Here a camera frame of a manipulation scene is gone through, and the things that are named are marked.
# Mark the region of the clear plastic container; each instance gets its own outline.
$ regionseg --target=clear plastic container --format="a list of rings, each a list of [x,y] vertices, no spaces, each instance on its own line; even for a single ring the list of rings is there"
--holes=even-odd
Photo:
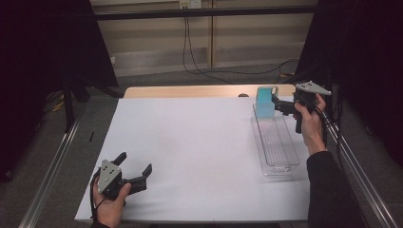
[[[252,126],[264,176],[291,176],[299,165],[296,149],[280,112],[273,116],[261,115],[262,110],[274,107],[270,104],[254,104]]]

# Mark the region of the cable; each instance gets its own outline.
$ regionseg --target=cable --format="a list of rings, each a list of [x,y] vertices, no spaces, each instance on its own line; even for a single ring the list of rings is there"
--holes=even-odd
[[[55,99],[57,99],[58,97],[60,97],[63,94],[63,91],[59,92],[58,94],[56,94],[56,92],[52,92],[46,99],[46,103],[51,103],[53,102]]]
[[[284,84],[296,84],[297,82],[303,82],[303,81],[308,81],[308,73],[310,73],[312,70],[317,69],[317,67],[319,67],[320,65],[322,65],[322,63],[317,63],[314,65],[311,65],[311,67],[303,70],[302,72],[298,73],[295,75],[295,77],[292,77],[288,80],[286,80],[285,82],[283,82]]]
[[[100,203],[95,207],[95,211],[98,211],[98,208],[101,206],[101,204],[106,200],[106,198],[103,198]]]
[[[337,101],[336,101],[336,106],[335,106],[334,112],[337,112],[337,120],[332,120],[331,121],[331,120],[328,119],[328,124],[336,124],[337,125],[338,131],[337,131],[337,141],[336,141],[336,155],[337,155],[337,159],[338,159],[340,169],[341,169],[342,173],[344,174],[344,176],[346,177],[346,180],[348,180],[347,179],[347,173],[346,173],[346,170],[344,169],[344,165],[343,165],[343,162],[342,162],[342,159],[341,159],[341,151],[340,151],[340,146],[341,146],[341,139],[340,139],[341,138],[341,115],[342,115],[342,112],[343,112],[343,94],[341,92],[340,87],[337,89]],[[357,197],[355,195],[355,192],[353,191],[353,188],[350,187],[349,189],[350,189],[350,195],[351,195],[353,201],[356,203],[356,205],[358,205],[359,214],[361,216],[361,219],[362,219],[363,223],[365,224],[366,227],[369,227],[368,226],[368,221],[365,218],[361,207],[359,206],[358,199],[357,199]]]
[[[92,176],[92,180],[89,186],[89,204],[91,206],[91,214],[93,222],[98,222],[97,209],[98,206],[101,204],[99,203],[96,208],[94,207],[94,183],[97,177],[100,176],[100,174],[101,174],[101,168],[99,168],[98,171]]]
[[[326,131],[326,121],[328,120],[326,118],[326,116],[323,114],[322,110],[320,110],[316,104],[311,104],[310,102],[308,102],[305,98],[303,98],[302,96],[300,96],[297,93],[294,93],[294,96],[296,96],[298,99],[302,100],[304,103],[306,103],[306,105],[311,108],[312,110],[314,110],[317,115],[320,118],[320,121],[322,123],[322,140],[325,143],[325,145],[327,144],[327,131]]]
[[[191,74],[202,74],[204,76],[207,76],[207,77],[210,77],[210,78],[215,78],[215,79],[224,81],[224,82],[226,82],[228,84],[232,84],[232,83],[230,83],[230,82],[228,82],[226,80],[223,80],[221,78],[217,78],[217,77],[214,77],[214,76],[211,76],[211,75],[206,75],[206,73],[234,73],[234,74],[246,74],[246,75],[260,75],[260,74],[266,74],[266,73],[273,72],[273,71],[275,71],[277,69],[280,69],[278,78],[274,82],[274,84],[275,84],[276,82],[278,82],[278,80],[280,78],[281,67],[283,67],[285,64],[299,61],[299,59],[289,59],[289,60],[281,63],[280,65],[278,65],[278,66],[276,66],[276,67],[274,67],[272,69],[262,71],[262,72],[240,72],[240,71],[231,71],[231,70],[207,70],[207,71],[201,71],[198,68],[198,66],[196,65],[196,61],[195,61],[195,58],[194,58],[194,55],[193,55],[192,42],[191,42],[191,39],[190,39],[189,20],[188,20],[187,17],[184,18],[184,22],[185,22],[185,25],[184,25],[184,27],[185,27],[185,38],[184,38],[184,45],[183,45],[183,52],[182,52],[182,63],[183,63],[183,67],[185,68],[185,70],[187,72],[191,73]],[[191,54],[191,57],[192,57],[193,65],[198,70],[198,72],[191,72],[189,69],[187,69],[187,67],[186,67],[186,65],[184,63],[184,52],[185,52],[185,49],[186,49],[186,43],[187,42],[189,42],[189,49],[190,49],[190,54]]]
[[[65,97],[64,97],[64,95],[62,94],[61,96],[60,96],[60,98],[59,98],[59,101],[57,102],[57,104],[53,107],[53,108],[51,108],[51,109],[49,109],[49,110],[45,110],[45,111],[43,111],[42,113],[43,113],[43,115],[45,115],[45,114],[48,114],[49,112],[51,112],[51,111],[53,111],[53,112],[56,112],[56,111],[58,111],[60,108],[62,108],[62,106],[65,104]]]
[[[188,28],[188,25],[189,25],[188,18],[187,18],[187,17],[184,17],[184,46],[183,46],[183,53],[182,53],[182,63],[183,63],[184,69],[185,69],[187,72],[191,73],[191,74],[202,74],[202,75],[204,75],[204,76],[206,76],[206,77],[208,77],[208,78],[217,79],[217,80],[220,80],[220,81],[222,81],[222,82],[225,82],[225,83],[227,83],[227,84],[232,85],[233,83],[228,82],[228,81],[226,81],[226,80],[224,80],[224,79],[221,79],[221,78],[218,78],[218,77],[215,77],[215,76],[211,76],[211,75],[207,75],[207,74],[203,73],[203,72],[197,67],[196,62],[195,62],[195,58],[194,58],[194,56],[193,56],[192,44],[191,44],[191,42],[190,42],[190,32],[189,32],[190,29]],[[191,53],[191,55],[192,55],[193,64],[194,64],[194,66],[196,67],[196,69],[199,71],[199,73],[191,72],[190,70],[187,69],[186,64],[184,63],[184,51],[186,50],[186,42],[187,42],[187,39],[186,39],[186,38],[187,38],[187,37],[189,37],[189,47],[190,47],[190,53]]]

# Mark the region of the metal frame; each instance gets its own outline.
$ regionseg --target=metal frame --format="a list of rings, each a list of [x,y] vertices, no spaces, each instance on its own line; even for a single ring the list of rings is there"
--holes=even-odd
[[[340,10],[341,7],[295,6],[270,8],[233,8],[233,9],[169,9],[149,11],[123,11],[99,12],[94,14],[71,14],[54,16],[61,20],[127,20],[175,17],[205,17],[205,16],[237,16],[237,15],[263,15],[263,14],[300,14],[300,13],[326,13]]]
[[[155,10],[155,11],[126,11],[126,12],[103,12],[95,14],[71,14],[71,15],[53,15],[53,19],[57,20],[127,20],[127,19],[150,19],[150,18],[175,18],[175,17],[204,17],[204,16],[235,16],[235,15],[260,15],[260,14],[298,14],[298,13],[326,13],[329,10],[340,10],[340,6],[318,7],[275,7],[275,8],[249,8],[249,9],[173,9],[173,10]],[[81,115],[74,123],[74,126],[67,133],[56,153],[56,156],[50,166],[44,180],[38,189],[38,192],[32,201],[28,211],[26,212],[21,228],[34,227],[37,219],[40,216],[46,198],[48,197],[51,185],[57,176],[57,171],[63,161],[65,154],[68,151],[69,145],[74,137],[80,122]],[[391,213],[388,210],[386,203],[374,189],[374,186],[361,168],[358,160],[355,158],[353,151],[347,144],[345,139],[338,134],[338,128],[334,124],[329,124],[329,132],[337,142],[338,137],[341,141],[342,156],[349,165],[355,176],[361,190],[366,196],[368,202],[374,209],[379,221],[383,227],[397,227]]]

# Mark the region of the white table surface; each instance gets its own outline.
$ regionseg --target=white table surface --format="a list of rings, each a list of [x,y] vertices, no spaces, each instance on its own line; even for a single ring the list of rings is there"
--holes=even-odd
[[[251,125],[255,99],[121,99],[94,172],[102,160],[122,152],[127,153],[120,165],[125,179],[153,166],[147,190],[127,197],[123,220],[306,220],[307,148],[295,133],[295,120],[284,117],[299,166],[289,179],[264,177]],[[90,221],[90,216],[88,187],[75,219]]]

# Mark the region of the gray carpet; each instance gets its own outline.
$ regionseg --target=gray carpet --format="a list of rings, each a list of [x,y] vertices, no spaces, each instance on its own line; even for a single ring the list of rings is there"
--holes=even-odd
[[[240,66],[221,70],[262,72],[270,68],[272,66]],[[293,72],[294,69],[295,64],[290,64],[284,66],[282,72]],[[207,73],[207,75],[221,77],[232,84],[272,84],[278,79],[278,70],[259,75],[228,72]],[[130,86],[225,84],[223,81],[208,76],[182,71],[124,77],[119,78],[120,87],[117,90],[125,92],[125,89]],[[85,192],[85,187],[92,175],[93,165],[102,148],[117,105],[117,99],[110,98],[93,88],[89,88],[88,91],[91,94],[89,103],[78,104],[74,102],[74,110],[78,112],[82,108],[84,109],[83,119],[80,121],[74,140],[61,165],[58,178],[53,184],[40,218],[37,220],[36,227],[89,227],[88,224],[75,221],[74,217]],[[54,103],[50,103],[47,108],[51,108],[53,105]],[[1,183],[0,227],[18,227],[20,224],[64,137],[65,124],[63,108],[58,112],[46,114],[27,151],[13,170],[13,180],[8,183]],[[403,225],[403,169],[392,161],[379,139],[368,134],[366,124],[361,121],[348,101],[344,103],[342,133],[360,160],[374,187],[388,204],[393,217],[398,224]],[[336,151],[335,144],[330,137],[328,142],[328,148]],[[367,221],[371,227],[382,227],[346,164],[344,166]],[[124,224],[123,227],[144,227],[147,225]],[[291,224],[282,223],[280,226],[307,227],[306,222],[303,221]],[[177,227],[177,225],[166,224],[163,227]],[[268,224],[223,224],[221,227],[268,227]]]

